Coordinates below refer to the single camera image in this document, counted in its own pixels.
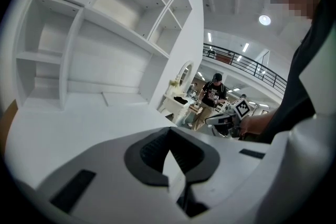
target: man with cap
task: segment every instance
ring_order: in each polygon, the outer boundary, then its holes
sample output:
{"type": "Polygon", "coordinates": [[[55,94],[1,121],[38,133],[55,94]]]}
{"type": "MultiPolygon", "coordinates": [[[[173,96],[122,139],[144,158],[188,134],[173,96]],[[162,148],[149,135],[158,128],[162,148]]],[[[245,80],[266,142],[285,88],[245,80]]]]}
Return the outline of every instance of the man with cap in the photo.
{"type": "Polygon", "coordinates": [[[312,19],[311,27],[294,53],[283,100],[277,110],[264,115],[246,117],[241,133],[256,134],[258,142],[271,143],[274,136],[292,129],[298,122],[314,115],[315,111],[299,75],[313,59],[327,38],[334,18],[325,0],[277,0],[288,5],[295,15],[312,19]]]}
{"type": "Polygon", "coordinates": [[[198,97],[202,101],[201,107],[203,110],[200,114],[196,115],[193,123],[188,123],[188,126],[194,131],[201,128],[205,124],[205,119],[210,117],[214,112],[217,104],[225,102],[225,97],[226,87],[222,84],[222,75],[216,73],[212,81],[203,86],[198,97]]]}

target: white vanity desk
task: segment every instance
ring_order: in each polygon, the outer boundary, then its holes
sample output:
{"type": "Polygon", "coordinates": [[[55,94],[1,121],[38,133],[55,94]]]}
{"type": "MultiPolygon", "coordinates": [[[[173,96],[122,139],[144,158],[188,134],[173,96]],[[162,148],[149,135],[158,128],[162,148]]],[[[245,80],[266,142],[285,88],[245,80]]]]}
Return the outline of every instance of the white vanity desk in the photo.
{"type": "Polygon", "coordinates": [[[174,100],[174,97],[164,94],[165,100],[159,108],[161,113],[164,109],[167,109],[169,112],[174,114],[173,123],[178,125],[183,119],[186,113],[188,112],[189,106],[196,103],[195,100],[190,97],[182,97],[184,100],[187,100],[188,103],[181,104],[174,100]]]}
{"type": "Polygon", "coordinates": [[[46,176],[100,142],[175,126],[147,104],[107,106],[101,94],[71,93],[62,112],[21,108],[9,131],[5,161],[36,188],[46,176]]]}

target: black headset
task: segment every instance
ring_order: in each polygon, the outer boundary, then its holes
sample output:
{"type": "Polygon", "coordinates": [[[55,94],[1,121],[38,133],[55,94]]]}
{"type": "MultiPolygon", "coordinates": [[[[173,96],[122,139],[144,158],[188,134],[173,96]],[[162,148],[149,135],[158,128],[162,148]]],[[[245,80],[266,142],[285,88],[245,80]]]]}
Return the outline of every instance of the black headset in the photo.
{"type": "Polygon", "coordinates": [[[213,76],[213,78],[212,78],[212,82],[213,82],[213,83],[216,83],[216,82],[217,82],[216,74],[214,74],[214,76],[213,76]]]}

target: black railing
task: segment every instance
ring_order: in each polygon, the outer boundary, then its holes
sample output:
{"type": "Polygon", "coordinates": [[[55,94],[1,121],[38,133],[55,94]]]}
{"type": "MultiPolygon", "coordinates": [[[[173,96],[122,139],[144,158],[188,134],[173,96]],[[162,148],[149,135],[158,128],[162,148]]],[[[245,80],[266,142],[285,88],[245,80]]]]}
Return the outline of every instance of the black railing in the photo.
{"type": "Polygon", "coordinates": [[[204,43],[203,56],[209,57],[230,66],[236,67],[250,75],[262,80],[264,83],[270,85],[280,93],[284,94],[287,81],[281,76],[263,66],[262,64],[238,54],[234,51],[217,47],[211,44],[204,43]]]}

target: ceiling light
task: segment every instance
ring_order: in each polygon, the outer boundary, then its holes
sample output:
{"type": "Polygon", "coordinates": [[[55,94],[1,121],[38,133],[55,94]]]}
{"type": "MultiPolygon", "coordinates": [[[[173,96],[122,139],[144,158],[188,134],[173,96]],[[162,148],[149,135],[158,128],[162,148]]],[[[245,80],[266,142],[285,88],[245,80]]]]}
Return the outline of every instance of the ceiling light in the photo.
{"type": "Polygon", "coordinates": [[[269,25],[271,23],[271,19],[267,15],[261,15],[259,17],[259,22],[262,25],[269,25]]]}
{"type": "Polygon", "coordinates": [[[246,50],[247,50],[247,48],[248,48],[248,45],[249,45],[249,43],[246,43],[246,44],[245,44],[245,47],[243,48],[243,52],[246,52],[246,50]]]}

